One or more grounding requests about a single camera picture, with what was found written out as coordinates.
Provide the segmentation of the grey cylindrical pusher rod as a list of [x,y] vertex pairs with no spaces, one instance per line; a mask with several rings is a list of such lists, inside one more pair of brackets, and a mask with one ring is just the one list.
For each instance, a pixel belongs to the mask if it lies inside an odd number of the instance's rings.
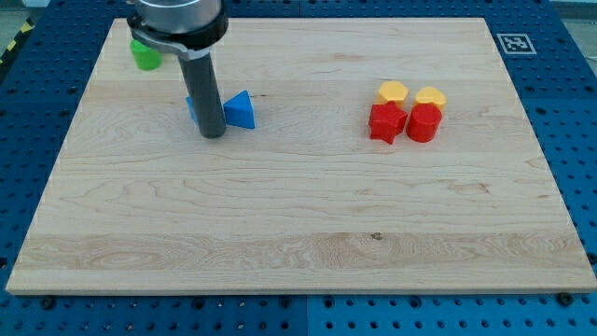
[[188,61],[180,59],[179,64],[201,135],[221,137],[226,131],[226,120],[211,55]]

